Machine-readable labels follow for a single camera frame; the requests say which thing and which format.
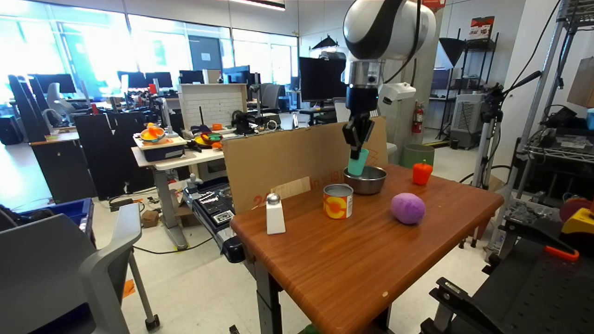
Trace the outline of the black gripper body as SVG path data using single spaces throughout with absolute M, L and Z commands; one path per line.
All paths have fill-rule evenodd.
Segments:
M 374 129 L 372 111 L 377 107 L 377 88 L 350 85 L 346 105 L 351 111 L 348 124 L 342 127 L 346 142 L 351 148 L 361 148 Z

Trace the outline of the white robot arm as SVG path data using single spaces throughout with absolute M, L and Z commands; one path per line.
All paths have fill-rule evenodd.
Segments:
M 394 103 L 416 94 L 400 81 L 403 68 L 437 36 L 437 16 L 422 0 L 355 0 L 344 20 L 348 46 L 346 142 L 361 150 L 374 129 L 370 112 L 379 101 Z

